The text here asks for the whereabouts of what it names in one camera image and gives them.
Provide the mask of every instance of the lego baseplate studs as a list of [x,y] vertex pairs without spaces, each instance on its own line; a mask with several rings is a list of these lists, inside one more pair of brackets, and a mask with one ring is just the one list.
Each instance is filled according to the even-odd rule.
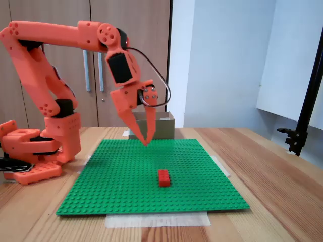
[[[158,170],[171,184],[160,187]],[[197,140],[102,140],[57,215],[249,208]]]

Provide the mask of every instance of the wire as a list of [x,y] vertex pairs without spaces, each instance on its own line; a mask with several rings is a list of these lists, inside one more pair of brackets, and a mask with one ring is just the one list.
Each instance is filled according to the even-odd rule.
[[139,54],[141,54],[143,57],[145,57],[145,59],[149,62],[149,64],[152,66],[152,68],[154,69],[154,71],[158,74],[159,78],[163,81],[163,84],[165,85],[166,89],[167,89],[167,92],[169,93],[169,97],[167,99],[166,102],[162,103],[162,104],[158,104],[158,105],[149,105],[141,92],[139,92],[139,98],[141,100],[141,102],[143,103],[143,105],[147,106],[147,107],[163,107],[165,106],[171,99],[171,90],[170,90],[170,87],[168,86],[167,82],[165,81],[165,79],[163,78],[163,76],[161,75],[161,73],[158,71],[158,69],[155,67],[155,65],[151,62],[151,60],[143,53],[141,52],[140,50],[138,49],[135,49],[135,48],[132,48],[132,47],[127,47],[127,49],[131,49],[131,50],[134,50],[136,52],[138,52]]

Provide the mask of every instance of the wooden cabinet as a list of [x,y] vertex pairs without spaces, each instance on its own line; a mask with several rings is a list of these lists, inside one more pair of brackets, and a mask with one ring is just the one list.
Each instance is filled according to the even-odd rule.
[[[170,1],[166,0],[91,0],[92,20],[113,24],[126,32],[131,46],[144,52],[164,78],[167,73],[169,13]],[[154,79],[158,101],[163,102],[166,89],[162,81],[141,55],[133,54],[141,67],[141,80]],[[111,73],[103,62],[104,92],[101,92],[97,54],[94,55],[99,126],[124,127],[110,97],[110,92],[115,90]]]
[[[144,52],[166,78],[170,1],[160,0],[9,0],[1,1],[1,29],[11,20],[47,22],[76,26],[79,20],[110,23],[125,31],[131,46]],[[77,48],[45,45],[45,54],[60,77],[71,87],[79,102],[82,126],[124,126],[110,97],[115,90],[105,55],[102,54],[104,91],[100,90],[98,54],[88,52],[89,85],[85,87],[83,51]],[[0,123],[16,119],[20,127],[44,128],[44,117],[30,98],[9,55],[2,46],[0,65]],[[142,71],[142,81],[154,79],[159,103],[165,100],[165,87],[150,64],[134,53]]]
[[[0,29],[10,22],[8,1],[0,1]],[[27,128],[27,116],[21,84],[5,47],[0,44],[0,124],[12,119],[19,127]]]
[[[90,20],[89,0],[9,0],[12,20],[37,21],[76,26],[79,20]],[[45,45],[45,54],[60,77],[71,87],[78,100],[76,112],[81,114],[82,126],[97,127],[96,93],[93,55],[88,54],[91,92],[85,88],[83,51],[77,48]],[[23,88],[30,128],[44,129],[44,116]]]

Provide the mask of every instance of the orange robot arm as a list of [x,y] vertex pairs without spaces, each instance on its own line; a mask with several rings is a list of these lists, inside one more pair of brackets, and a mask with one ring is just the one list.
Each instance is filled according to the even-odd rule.
[[[126,34],[110,24],[79,21],[77,27],[55,25],[38,22],[12,21],[0,33],[3,42],[17,69],[21,83],[43,113],[46,129],[42,136],[66,140],[63,129],[76,129],[80,125],[67,124],[67,120],[54,120],[62,115],[63,108],[51,96],[53,92],[58,100],[69,99],[73,109],[77,101],[70,88],[59,78],[53,66],[48,62],[40,46],[42,44],[76,47],[88,51],[104,52],[106,63],[115,80],[115,86],[120,89],[111,92],[119,117],[127,124],[138,139],[148,145],[155,132],[157,91],[153,80],[141,82],[141,71],[135,57],[127,50],[129,40]],[[137,105],[138,95],[144,96],[147,113],[148,133],[145,140],[136,122],[132,109]],[[79,117],[69,117],[69,122],[78,122]],[[66,143],[77,140],[66,140]]]

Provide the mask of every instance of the wood grain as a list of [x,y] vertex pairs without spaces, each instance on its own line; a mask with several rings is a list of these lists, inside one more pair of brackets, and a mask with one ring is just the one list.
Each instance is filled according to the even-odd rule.
[[313,178],[315,181],[317,181],[323,186],[323,170],[318,169],[315,165],[309,162],[304,162],[304,160],[298,156],[288,154],[287,150],[285,150],[283,147],[275,144],[274,142],[271,142],[268,139],[264,139],[261,135],[256,134],[250,129],[239,128],[236,130],[251,138],[258,144],[266,147],[266,149],[272,151],[273,153],[284,159],[287,163],[301,170],[303,173]]
[[[0,185],[1,241],[322,241],[321,188],[316,175],[311,176],[316,168],[302,165],[299,157],[294,159],[298,165],[292,165],[279,147],[241,129],[184,128],[176,129],[176,137],[197,139],[217,156],[249,210],[210,212],[211,226],[206,227],[107,229],[105,216],[56,216],[100,141],[126,139],[124,130],[82,128],[82,150],[63,166],[63,176],[28,186]],[[297,166],[307,167],[307,173]]]
[[[231,174],[229,180],[251,207],[251,210],[246,210],[245,212],[221,213],[222,216],[228,218],[222,219],[225,222],[225,228],[228,230],[223,229],[221,223],[218,223],[217,225],[220,225],[221,229],[217,232],[216,238],[222,239],[214,239],[212,241],[230,241],[229,239],[226,240],[226,238],[232,238],[232,241],[293,241],[279,221],[274,218],[260,200],[238,178],[235,172],[221,159],[199,132],[192,128],[180,130],[185,139],[197,139],[209,155],[215,155],[218,158],[223,167]],[[210,221],[213,219],[218,220],[218,215],[219,213],[208,213]],[[215,233],[213,226],[207,228],[206,231],[212,234]]]
[[237,130],[197,130],[294,239],[323,241],[323,186]]

